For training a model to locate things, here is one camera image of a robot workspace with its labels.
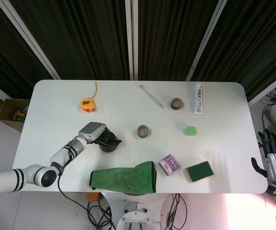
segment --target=orange object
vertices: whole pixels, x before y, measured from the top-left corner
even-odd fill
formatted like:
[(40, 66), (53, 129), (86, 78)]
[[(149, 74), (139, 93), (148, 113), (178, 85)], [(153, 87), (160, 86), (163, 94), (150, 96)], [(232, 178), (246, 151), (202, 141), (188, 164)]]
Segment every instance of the orange object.
[(98, 200), (100, 193), (86, 193), (86, 200), (88, 202)]
[(87, 97), (82, 99), (80, 102), (80, 107), (82, 110), (85, 110), (86, 112), (93, 112), (95, 111), (95, 103), (94, 98), (96, 96), (96, 93), (98, 92), (98, 84), (95, 82), (95, 92), (92, 97)]

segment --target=green block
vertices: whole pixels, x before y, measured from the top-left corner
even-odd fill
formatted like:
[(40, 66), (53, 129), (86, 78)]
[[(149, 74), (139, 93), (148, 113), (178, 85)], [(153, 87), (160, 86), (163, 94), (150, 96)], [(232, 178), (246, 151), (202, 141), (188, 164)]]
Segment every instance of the green block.
[(188, 126), (186, 129), (186, 135), (187, 136), (194, 136), (196, 135), (196, 127), (194, 126)]
[(185, 171), (191, 182), (201, 180), (214, 174), (207, 161), (188, 167)]

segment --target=purple box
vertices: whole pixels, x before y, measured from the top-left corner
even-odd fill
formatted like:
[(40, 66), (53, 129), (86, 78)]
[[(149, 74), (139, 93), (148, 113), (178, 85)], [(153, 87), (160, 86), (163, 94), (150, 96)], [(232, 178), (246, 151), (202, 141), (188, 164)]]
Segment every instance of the purple box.
[(160, 167), (164, 170), (164, 172), (169, 176), (171, 173), (176, 171), (180, 165), (177, 161), (169, 154), (166, 156), (161, 162), (158, 163)]

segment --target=green cube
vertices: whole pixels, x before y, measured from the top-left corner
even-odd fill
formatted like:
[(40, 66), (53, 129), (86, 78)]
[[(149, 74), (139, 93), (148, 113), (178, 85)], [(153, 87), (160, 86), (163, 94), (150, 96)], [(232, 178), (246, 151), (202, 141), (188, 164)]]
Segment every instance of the green cube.
[(196, 135), (196, 127), (194, 126), (188, 126), (186, 129), (186, 135), (187, 136), (194, 136)]

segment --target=black curtain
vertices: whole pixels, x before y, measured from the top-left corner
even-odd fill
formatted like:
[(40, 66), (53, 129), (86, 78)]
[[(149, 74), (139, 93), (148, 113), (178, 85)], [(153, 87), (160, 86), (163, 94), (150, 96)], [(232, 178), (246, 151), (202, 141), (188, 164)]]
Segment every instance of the black curtain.
[(276, 0), (229, 0), (192, 81), (235, 81), (248, 101), (276, 80)]
[(124, 0), (11, 0), (62, 79), (129, 80)]
[(28, 99), (42, 79), (52, 78), (0, 9), (0, 89)]
[(184, 81), (217, 2), (139, 0), (139, 80)]

